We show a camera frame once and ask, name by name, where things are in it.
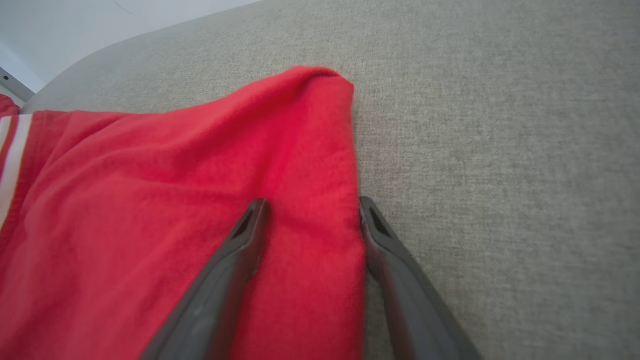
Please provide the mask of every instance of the gray cushion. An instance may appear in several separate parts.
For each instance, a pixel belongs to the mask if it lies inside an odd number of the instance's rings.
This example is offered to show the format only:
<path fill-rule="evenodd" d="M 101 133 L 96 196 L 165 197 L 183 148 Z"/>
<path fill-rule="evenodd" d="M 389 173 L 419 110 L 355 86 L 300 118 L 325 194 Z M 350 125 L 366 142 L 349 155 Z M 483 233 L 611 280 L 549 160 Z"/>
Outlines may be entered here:
<path fill-rule="evenodd" d="M 486 358 L 630 358 L 638 18 L 636 0 L 267 0 L 101 50 L 24 111 L 162 112 L 331 67 L 356 88 L 360 191 Z M 365 358 L 391 358 L 367 292 Z"/>

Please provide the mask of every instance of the black hole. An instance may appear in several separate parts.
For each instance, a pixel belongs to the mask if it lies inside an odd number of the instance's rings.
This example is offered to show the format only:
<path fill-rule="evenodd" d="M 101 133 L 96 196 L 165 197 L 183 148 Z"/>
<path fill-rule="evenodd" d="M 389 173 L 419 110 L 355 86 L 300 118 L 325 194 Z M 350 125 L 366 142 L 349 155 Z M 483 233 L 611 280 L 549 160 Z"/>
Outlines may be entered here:
<path fill-rule="evenodd" d="M 249 220 L 251 220 L 251 215 L 253 215 L 253 211 L 251 211 L 249 214 L 246 215 L 246 217 L 242 221 L 242 224 L 240 224 L 240 227 L 238 227 L 238 231 L 236 231 L 236 234 L 234 235 L 234 237 L 231 240 L 233 240 L 233 239 L 237 238 L 238 236 L 244 234 L 244 232 L 246 231 L 246 228 L 249 226 Z"/>
<path fill-rule="evenodd" d="M 384 235 L 391 237 L 391 234 L 389 234 L 389 232 L 387 231 L 387 228 L 384 225 L 382 225 L 382 220 L 380 220 L 376 212 L 373 210 L 371 210 L 371 217 L 373 217 L 373 224 L 376 226 L 376 229 L 379 232 L 383 233 Z"/>

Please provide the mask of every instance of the red cloth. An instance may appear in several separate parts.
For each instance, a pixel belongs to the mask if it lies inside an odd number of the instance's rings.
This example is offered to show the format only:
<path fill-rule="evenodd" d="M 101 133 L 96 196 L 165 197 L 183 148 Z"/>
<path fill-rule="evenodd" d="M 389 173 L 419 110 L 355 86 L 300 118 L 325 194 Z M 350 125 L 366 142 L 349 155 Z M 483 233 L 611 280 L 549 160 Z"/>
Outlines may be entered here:
<path fill-rule="evenodd" d="M 361 358 L 352 96 L 297 67 L 164 114 L 36 112 L 0 232 L 0 358 L 139 357 L 257 197 L 232 358 Z"/>

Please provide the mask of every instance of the folded red garment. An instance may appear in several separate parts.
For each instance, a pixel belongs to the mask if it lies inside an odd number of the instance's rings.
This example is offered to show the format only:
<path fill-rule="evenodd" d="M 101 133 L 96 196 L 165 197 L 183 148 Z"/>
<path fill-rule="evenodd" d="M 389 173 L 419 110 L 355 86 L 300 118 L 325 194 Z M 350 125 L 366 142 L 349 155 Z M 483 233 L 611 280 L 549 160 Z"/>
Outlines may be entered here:
<path fill-rule="evenodd" d="M 164 114 L 0 97 L 0 358 L 139 357 L 257 197 L 272 216 L 232 358 L 361 358 L 352 96 L 296 67 Z"/>

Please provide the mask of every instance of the white stripe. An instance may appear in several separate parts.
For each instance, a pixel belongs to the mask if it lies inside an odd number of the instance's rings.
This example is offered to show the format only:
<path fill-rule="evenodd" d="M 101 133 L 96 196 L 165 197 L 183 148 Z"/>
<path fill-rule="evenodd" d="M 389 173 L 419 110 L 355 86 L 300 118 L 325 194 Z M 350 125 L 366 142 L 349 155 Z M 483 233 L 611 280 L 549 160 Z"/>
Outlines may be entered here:
<path fill-rule="evenodd" d="M 9 126 L 11 126 L 11 116 L 0 119 L 0 149 L 2 149 L 2 146 L 6 141 L 6 135 L 9 133 Z"/>
<path fill-rule="evenodd" d="M 18 183 L 18 177 L 20 176 L 22 154 L 24 153 L 24 146 L 27 144 L 27 137 L 29 136 L 30 128 L 31 115 L 20 115 L 18 128 L 16 129 L 13 143 L 9 148 L 9 153 L 6 155 L 4 171 L 2 179 L 0 179 L 0 224 L 3 225 L 7 215 L 9 214 L 9 208 L 11 207 L 13 194 L 15 193 L 15 186 Z"/>

